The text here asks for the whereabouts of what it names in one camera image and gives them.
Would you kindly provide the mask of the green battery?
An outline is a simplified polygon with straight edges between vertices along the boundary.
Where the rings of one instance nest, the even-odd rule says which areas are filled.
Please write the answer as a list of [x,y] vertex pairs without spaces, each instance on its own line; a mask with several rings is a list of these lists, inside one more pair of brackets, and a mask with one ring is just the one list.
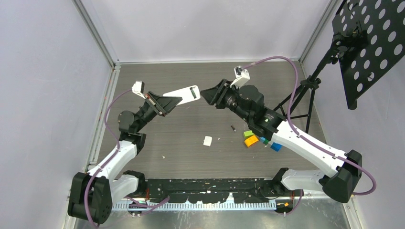
[[195,93],[194,93],[194,91],[193,91],[193,88],[192,88],[192,87],[190,87],[190,91],[191,91],[191,93],[192,93],[193,97],[195,98]]

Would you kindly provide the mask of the white remote control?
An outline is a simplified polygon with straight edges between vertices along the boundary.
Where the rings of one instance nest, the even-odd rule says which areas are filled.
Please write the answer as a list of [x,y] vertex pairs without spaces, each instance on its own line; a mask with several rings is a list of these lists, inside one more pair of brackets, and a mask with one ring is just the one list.
[[[193,97],[191,91],[190,91],[190,87],[193,88],[193,91],[195,93],[195,98]],[[168,92],[168,93],[164,93],[163,96],[165,97],[181,97],[181,101],[177,104],[177,106],[182,105],[182,104],[186,104],[186,103],[190,103],[193,101],[197,101],[201,98],[200,95],[200,90],[199,87],[197,85],[192,85],[192,86],[188,86],[182,89],[178,89],[172,92]]]

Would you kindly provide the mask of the white battery cover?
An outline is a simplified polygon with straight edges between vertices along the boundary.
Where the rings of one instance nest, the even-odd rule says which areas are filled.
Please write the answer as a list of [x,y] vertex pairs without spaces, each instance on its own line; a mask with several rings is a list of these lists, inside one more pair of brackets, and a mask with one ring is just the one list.
[[203,140],[204,146],[211,146],[213,138],[211,136],[205,136]]

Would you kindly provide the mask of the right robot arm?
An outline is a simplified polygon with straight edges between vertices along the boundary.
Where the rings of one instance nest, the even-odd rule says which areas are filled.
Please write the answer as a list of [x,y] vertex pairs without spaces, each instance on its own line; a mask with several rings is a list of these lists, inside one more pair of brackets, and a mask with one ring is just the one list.
[[331,199],[347,203],[356,188],[362,171],[362,155],[331,147],[290,125],[287,118],[264,105],[264,96],[253,85],[240,88],[223,79],[200,95],[217,109],[228,108],[242,118],[258,137],[280,144],[317,167],[298,171],[282,168],[273,182],[273,191],[284,196],[291,190],[322,191]]

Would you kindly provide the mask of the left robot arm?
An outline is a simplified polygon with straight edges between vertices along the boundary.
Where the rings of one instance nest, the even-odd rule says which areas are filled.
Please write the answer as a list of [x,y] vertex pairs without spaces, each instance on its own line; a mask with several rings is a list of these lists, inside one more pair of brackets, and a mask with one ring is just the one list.
[[156,116],[165,116],[182,102],[180,96],[162,96],[148,92],[137,112],[125,110],[118,115],[120,135],[115,148],[88,172],[78,172],[72,179],[67,214],[87,220],[98,227],[106,222],[112,207],[129,194],[146,193],[144,174],[129,171],[117,177],[123,167],[143,149],[146,134],[141,129]]

